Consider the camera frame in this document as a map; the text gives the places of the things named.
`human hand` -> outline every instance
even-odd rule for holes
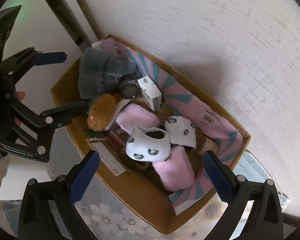
[[[25,92],[17,92],[17,97],[18,97],[18,99],[20,101],[23,100],[25,98],[25,96],[26,96]],[[16,122],[17,125],[19,125],[19,126],[21,125],[21,121],[20,120],[18,120],[17,118],[15,118],[14,120],[15,120],[15,122]]]

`brown cardboard box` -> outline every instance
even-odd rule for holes
[[[232,124],[240,132],[243,137],[243,142],[229,165],[230,168],[233,169],[250,141],[250,135],[247,131],[213,98],[163,61],[116,36],[108,35],[107,38],[113,38],[115,41],[118,41],[143,54],[164,71],[172,75],[182,86],[197,96],[199,100],[203,101],[209,105],[212,110],[226,118],[230,124]],[[77,60],[68,69],[68,71],[51,89],[56,106],[81,100],[78,92],[78,75],[79,60]],[[68,133],[82,157],[84,157],[90,150],[90,147],[86,142],[86,139],[89,138],[89,136],[85,133],[86,129],[86,116],[79,116],[73,119],[72,123],[67,126]],[[114,155],[114,157],[121,162],[118,152],[116,152],[116,150],[111,147],[108,142],[102,141],[102,143]],[[127,171],[115,177],[112,172],[102,162],[100,162],[100,166],[97,171],[98,178],[100,178],[109,190],[132,212],[164,234],[170,234],[185,224],[215,194],[214,189],[210,190],[202,199],[176,216],[166,192],[157,187],[144,174],[128,168],[122,162],[121,164]]]

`white small box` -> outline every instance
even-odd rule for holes
[[[153,111],[161,108],[161,92],[148,76],[138,79],[142,95]]]

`pink slipper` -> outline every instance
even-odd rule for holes
[[[183,146],[173,147],[170,159],[152,165],[168,191],[189,188],[194,184],[194,171]]]
[[[158,127],[160,124],[160,120],[155,114],[136,104],[126,106],[115,121],[122,130],[129,134],[133,131],[136,123],[144,128]]]

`metal screw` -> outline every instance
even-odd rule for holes
[[[33,185],[34,183],[36,183],[36,179],[30,179],[29,181],[28,181],[28,184],[29,185]]]
[[[40,145],[38,148],[37,148],[37,152],[40,154],[40,155],[43,155],[46,153],[46,148],[42,145]]]
[[[59,175],[58,177],[57,177],[57,181],[64,181],[66,179],[66,175]]]
[[[53,118],[51,116],[46,117],[46,123],[53,123]]]
[[[272,186],[274,184],[273,180],[272,179],[267,179],[267,183]]]
[[[246,180],[245,176],[243,176],[243,175],[238,175],[237,179],[238,179],[238,181],[245,181]]]

